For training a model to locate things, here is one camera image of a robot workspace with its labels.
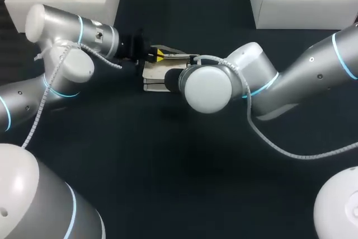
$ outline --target robotic arm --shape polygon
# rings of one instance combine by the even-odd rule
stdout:
[[[276,118],[312,95],[358,79],[357,25],[342,30],[311,46],[286,71],[278,73],[257,43],[246,44],[225,61],[239,69],[251,90],[253,114],[260,120]],[[182,72],[169,71],[166,83],[177,80],[189,105],[201,113],[223,109],[230,100],[246,99],[240,78],[223,64],[203,65],[195,58]]]
[[[46,108],[63,105],[80,93],[95,71],[89,54],[120,69],[120,65],[107,59],[148,59],[149,53],[156,53],[142,35],[120,36],[112,26],[41,4],[30,9],[25,31],[28,40],[37,43],[41,49],[45,73],[0,87],[0,132],[36,114],[51,76],[69,44],[72,44],[71,50],[51,83]]]

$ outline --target blue led ring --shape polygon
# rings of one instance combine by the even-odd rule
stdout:
[[[269,88],[275,82],[275,80],[277,80],[278,77],[279,77],[279,73],[277,73],[276,76],[274,76],[274,78],[272,80],[270,80],[267,84],[262,86],[260,89],[256,90],[255,92],[252,92],[251,96],[257,95],[258,93],[262,92],[263,90]]]
[[[49,84],[48,84],[47,81],[46,81],[45,74],[44,74],[44,82],[45,82],[46,87],[49,87]],[[75,94],[75,95],[63,95],[62,93],[59,93],[59,92],[55,91],[55,90],[52,89],[52,88],[50,88],[50,91],[53,92],[54,94],[60,96],[60,97],[65,97],[65,98],[75,97],[75,96],[79,95],[79,93],[80,93],[80,92],[78,92],[78,93]]]
[[[347,72],[347,74],[352,78],[352,79],[358,79],[356,76],[353,75],[353,73],[349,70],[348,66],[345,64],[345,62],[343,61],[343,58],[340,54],[340,52],[338,51],[338,47],[337,47],[337,43],[336,43],[336,33],[333,34],[332,36],[332,43],[333,43],[333,47],[335,49],[335,52],[337,54],[338,59],[340,60],[340,63],[343,67],[343,69]]]
[[[1,103],[4,105],[5,110],[6,110],[6,114],[7,114],[7,120],[8,120],[8,122],[7,122],[7,128],[6,128],[6,130],[5,130],[5,132],[6,132],[6,131],[8,131],[8,130],[10,129],[10,127],[11,127],[11,115],[10,115],[9,108],[7,107],[7,105],[6,105],[6,103],[5,103],[5,100],[4,100],[1,96],[0,96],[0,101],[1,101]]]

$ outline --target white joint cap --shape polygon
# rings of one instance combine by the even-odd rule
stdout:
[[[321,188],[314,225],[319,239],[358,238],[358,167],[336,174]]]
[[[36,43],[39,41],[45,27],[45,7],[42,4],[35,4],[29,10],[26,23],[25,34],[27,39]]]
[[[60,57],[63,55],[64,51],[65,47],[52,47],[50,57],[46,59],[47,61],[51,61],[51,68],[49,69],[50,73],[53,72],[53,68],[55,68],[60,61]],[[63,76],[75,83],[85,83],[90,80],[94,72],[95,65],[91,57],[83,50],[72,48],[66,56],[57,76]]]
[[[29,209],[39,184],[39,165],[28,151],[0,144],[0,238],[6,238]]]
[[[189,105],[201,113],[215,113],[231,99],[229,77],[219,68],[202,67],[194,71],[185,83],[185,98]]]

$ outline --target dark floor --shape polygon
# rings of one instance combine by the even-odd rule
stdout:
[[[0,85],[25,79],[36,51],[36,46],[16,31],[4,0],[0,0]]]

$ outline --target cable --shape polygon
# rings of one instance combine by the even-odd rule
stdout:
[[[27,135],[26,139],[25,139],[25,142],[22,144],[22,148],[25,149],[27,147],[27,145],[29,144],[32,136],[34,135],[34,132],[37,128],[37,125],[39,124],[39,121],[40,121],[40,117],[41,117],[41,114],[43,113],[43,110],[44,110],[44,106],[45,106],[45,103],[46,103],[46,100],[47,100],[47,97],[48,97],[48,94],[49,94],[49,91],[51,89],[51,86],[52,86],[52,83],[54,82],[55,80],[55,77],[58,73],[58,70],[60,70],[60,67],[62,65],[62,63],[64,62],[64,60],[66,59],[69,51],[71,50],[71,48],[74,46],[74,43],[70,43],[69,41],[65,41],[62,46],[65,46],[65,50],[63,52],[63,54],[60,56],[60,61],[58,62],[58,64],[56,65],[55,69],[54,69],[54,72],[52,73],[51,75],[51,78],[50,78],[50,82],[44,92],[44,95],[41,99],[41,102],[40,102],[40,106],[39,106],[39,109],[37,111],[37,114],[36,114],[36,118],[34,120],[34,123],[31,127],[31,130],[29,132],[29,134]]]
[[[282,148],[277,146],[275,143],[270,141],[263,133],[261,133],[261,131],[253,123],[252,117],[251,117],[251,108],[252,108],[251,91],[250,91],[250,87],[249,87],[245,77],[243,76],[241,70],[239,70],[232,63],[226,61],[225,59],[219,58],[219,57],[215,57],[215,56],[211,56],[211,55],[201,55],[201,56],[198,56],[198,57],[194,58],[194,60],[201,60],[201,59],[214,60],[214,61],[216,61],[216,62],[218,62],[220,64],[226,65],[240,78],[241,84],[246,89],[246,95],[247,95],[247,121],[248,121],[249,125],[251,126],[251,128],[255,131],[255,133],[263,141],[265,141],[270,147],[272,147],[276,151],[280,152],[281,154],[286,155],[286,156],[288,156],[290,158],[293,158],[293,159],[297,159],[297,160],[310,161],[310,160],[317,160],[317,159],[321,159],[321,158],[326,158],[326,157],[329,157],[329,156],[334,156],[334,155],[337,155],[337,154],[340,154],[340,153],[343,153],[343,152],[347,152],[347,151],[350,151],[351,149],[354,149],[354,148],[358,147],[358,142],[356,142],[356,143],[353,143],[351,145],[345,146],[343,148],[339,148],[339,149],[337,149],[335,151],[330,151],[330,152],[327,152],[327,153],[316,154],[316,155],[297,155],[297,154],[292,154],[290,152],[287,152],[287,151],[283,150]]]
[[[113,68],[116,68],[116,69],[122,69],[122,66],[121,65],[118,65],[118,64],[114,64],[114,63],[111,63],[110,61],[108,61],[106,58],[104,58],[101,54],[99,54],[98,52],[96,52],[95,50],[91,49],[90,47],[84,45],[84,44],[79,44],[79,46],[88,51],[89,53],[93,54],[94,56],[96,56],[99,60],[102,60],[103,62],[105,62],[106,64],[110,65],[111,67]]]
[[[35,133],[35,130],[39,124],[39,121],[40,121],[40,117],[41,117],[41,114],[43,113],[43,110],[44,110],[44,106],[45,106],[45,103],[47,101],[47,97],[48,97],[48,94],[49,94],[49,91],[51,90],[51,87],[52,87],[52,83],[54,82],[55,80],[55,77],[58,73],[58,71],[60,70],[60,67],[62,65],[62,63],[65,61],[69,51],[71,50],[72,47],[77,47],[77,48],[83,48],[84,50],[88,51],[89,53],[93,54],[94,56],[96,56],[97,58],[99,58],[100,60],[104,61],[106,64],[110,65],[111,67],[113,68],[116,68],[116,69],[122,69],[122,66],[118,65],[118,64],[114,64],[114,63],[111,63],[110,61],[108,61],[106,58],[104,58],[101,54],[97,53],[96,51],[92,50],[90,47],[84,45],[84,44],[78,44],[78,43],[74,43],[72,41],[63,41],[63,40],[59,40],[57,41],[56,43],[54,43],[51,47],[48,47],[46,48],[45,50],[43,50],[43,52],[41,54],[38,54],[36,57],[35,57],[35,60],[37,59],[40,59],[43,57],[43,55],[49,50],[51,49],[54,45],[57,45],[57,46],[64,46],[65,47],[65,50],[63,52],[63,54],[60,56],[60,61],[59,63],[56,65],[55,69],[54,69],[54,72],[52,73],[51,75],[51,78],[50,78],[50,82],[48,83],[48,86],[44,92],[44,95],[41,99],[41,102],[40,102],[40,106],[39,106],[39,109],[37,111],[37,114],[36,114],[36,117],[35,117],[35,120],[34,120],[34,123],[31,127],[31,130],[29,132],[29,134],[27,135],[26,139],[25,139],[25,142],[23,143],[22,145],[22,148],[26,148],[27,145],[29,144],[32,136],[34,135]]]

